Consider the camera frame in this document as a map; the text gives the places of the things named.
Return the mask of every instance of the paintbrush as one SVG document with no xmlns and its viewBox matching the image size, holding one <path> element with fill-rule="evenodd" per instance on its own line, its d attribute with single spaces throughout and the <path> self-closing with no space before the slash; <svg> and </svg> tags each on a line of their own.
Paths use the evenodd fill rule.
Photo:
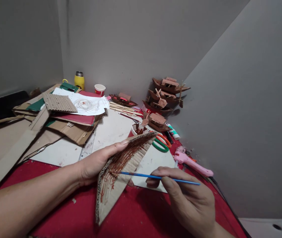
<svg viewBox="0 0 282 238">
<path fill-rule="evenodd" d="M 154 175 L 145 175 L 145 174 L 137 174 L 137 173 L 130 173 L 130 172 L 122 172 L 122 171 L 121 172 L 110 171 L 110 173 L 140 176 L 140 177 L 147 177 L 147 178 L 153 178 L 153 179 L 162 179 L 162 177 L 158 177 L 158 176 L 154 176 Z M 171 179 L 173 179 L 176 182 L 183 182 L 183 183 L 189 183 L 189 184 L 194 184 L 194 185 L 200 185 L 200 183 L 196 183 L 196 182 L 180 180 L 180 179 L 175 179 L 175 178 L 171 178 Z"/>
</svg>

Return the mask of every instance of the yellow water bottle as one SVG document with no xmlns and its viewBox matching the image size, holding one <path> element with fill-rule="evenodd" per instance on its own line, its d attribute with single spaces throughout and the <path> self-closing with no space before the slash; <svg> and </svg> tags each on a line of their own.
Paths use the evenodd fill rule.
<svg viewBox="0 0 282 238">
<path fill-rule="evenodd" d="M 85 78 L 83 72 L 77 71 L 75 75 L 75 86 L 82 91 L 85 90 Z"/>
</svg>

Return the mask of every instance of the red tablecloth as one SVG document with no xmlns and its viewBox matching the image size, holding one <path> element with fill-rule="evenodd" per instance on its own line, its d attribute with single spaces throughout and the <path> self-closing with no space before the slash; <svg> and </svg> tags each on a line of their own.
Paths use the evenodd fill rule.
<svg viewBox="0 0 282 238">
<path fill-rule="evenodd" d="M 173 144 L 171 153 L 181 145 Z M 57 166 L 28 161 L 14 168 L 0 184 L 0 189 L 35 178 Z M 235 237 L 246 237 L 229 207 L 199 174 L 186 170 L 206 184 L 216 200 L 216 221 Z M 101 227 L 95 224 L 96 184 L 83 187 L 46 216 L 31 232 L 39 237 L 189 237 L 175 219 L 168 195 L 162 192 L 126 187 Z"/>
</svg>

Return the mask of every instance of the fingernail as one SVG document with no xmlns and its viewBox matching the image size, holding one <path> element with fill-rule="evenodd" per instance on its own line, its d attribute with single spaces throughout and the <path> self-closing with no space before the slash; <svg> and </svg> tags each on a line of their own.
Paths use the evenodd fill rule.
<svg viewBox="0 0 282 238">
<path fill-rule="evenodd" d="M 127 143 L 129 143 L 129 140 L 126 140 L 126 139 L 120 142 L 121 145 L 125 145 Z"/>
<path fill-rule="evenodd" d="M 169 177 L 162 177 L 162 182 L 168 187 L 173 187 L 172 179 Z"/>
</svg>

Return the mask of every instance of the red paper cup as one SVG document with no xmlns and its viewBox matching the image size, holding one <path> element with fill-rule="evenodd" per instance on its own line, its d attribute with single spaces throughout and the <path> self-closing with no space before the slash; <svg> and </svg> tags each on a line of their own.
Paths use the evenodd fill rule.
<svg viewBox="0 0 282 238">
<path fill-rule="evenodd" d="M 96 84 L 95 85 L 95 93 L 96 94 L 100 94 L 101 96 L 104 95 L 104 91 L 105 91 L 105 86 L 101 85 L 101 84 Z"/>
<path fill-rule="evenodd" d="M 148 133 L 148 132 L 149 132 L 149 130 L 148 130 L 147 128 L 145 128 L 145 127 L 142 126 L 141 124 L 136 123 L 136 124 L 133 124 L 133 125 L 132 125 L 132 128 L 131 128 L 131 131 L 130 131 L 130 133 L 129 133 L 129 135 L 128 135 L 128 138 L 129 138 L 129 137 L 132 137 L 132 136 L 136 136 L 136 135 L 146 134 L 146 133 Z"/>
</svg>

